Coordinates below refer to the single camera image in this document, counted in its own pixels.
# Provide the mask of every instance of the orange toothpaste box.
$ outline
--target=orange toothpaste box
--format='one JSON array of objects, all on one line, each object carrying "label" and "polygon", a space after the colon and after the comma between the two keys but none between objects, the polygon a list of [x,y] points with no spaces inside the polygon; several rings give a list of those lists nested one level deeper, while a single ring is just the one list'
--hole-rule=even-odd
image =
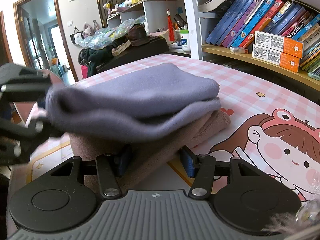
[{"label": "orange toothpaste box", "polygon": [[303,54],[303,42],[272,33],[255,32],[254,44],[275,49],[298,58],[302,58]]},{"label": "orange toothpaste box", "polygon": [[295,73],[298,72],[300,59],[275,49],[254,44],[252,48],[252,57],[275,64]]}]

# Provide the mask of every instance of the pink bag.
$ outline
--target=pink bag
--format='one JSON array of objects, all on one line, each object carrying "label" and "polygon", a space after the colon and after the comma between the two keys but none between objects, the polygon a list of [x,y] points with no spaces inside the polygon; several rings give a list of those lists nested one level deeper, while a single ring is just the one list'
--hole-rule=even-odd
[{"label": "pink bag", "polygon": [[88,67],[86,65],[81,65],[81,73],[82,73],[82,78],[88,77]]}]

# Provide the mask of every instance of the white toothpaste box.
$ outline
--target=white toothpaste box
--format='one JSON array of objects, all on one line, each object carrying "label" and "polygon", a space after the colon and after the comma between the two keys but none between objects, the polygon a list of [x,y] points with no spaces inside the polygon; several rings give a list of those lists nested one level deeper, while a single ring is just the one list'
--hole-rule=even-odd
[{"label": "white toothpaste box", "polygon": [[242,47],[230,47],[230,51],[232,53],[244,53],[248,54],[248,49],[242,48]]}]

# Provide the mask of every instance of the red tassel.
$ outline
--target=red tassel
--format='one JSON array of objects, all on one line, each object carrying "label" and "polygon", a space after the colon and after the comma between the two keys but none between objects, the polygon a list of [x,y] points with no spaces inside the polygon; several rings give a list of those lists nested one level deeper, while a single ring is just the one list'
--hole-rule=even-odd
[{"label": "red tassel", "polygon": [[173,24],[171,21],[171,17],[170,17],[170,11],[167,10],[167,14],[168,14],[168,29],[169,29],[169,41],[175,41],[175,37],[174,37],[174,28],[173,28]]}]

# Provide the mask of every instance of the brown towel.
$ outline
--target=brown towel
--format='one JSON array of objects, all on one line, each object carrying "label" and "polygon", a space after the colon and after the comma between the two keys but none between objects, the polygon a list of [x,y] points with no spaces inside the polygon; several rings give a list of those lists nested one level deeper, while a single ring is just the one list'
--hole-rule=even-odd
[{"label": "brown towel", "polygon": [[[182,146],[187,145],[192,148],[226,128],[229,124],[229,116],[219,110],[208,113],[159,140],[131,144],[135,157],[125,175],[118,179],[121,190],[125,192],[133,188],[152,171],[171,160]],[[70,134],[70,143],[74,155],[81,156],[83,160],[94,160],[103,153],[116,153],[124,146],[124,143],[121,142],[74,134]],[[84,184],[98,193],[96,176],[88,176],[85,178]]]}]

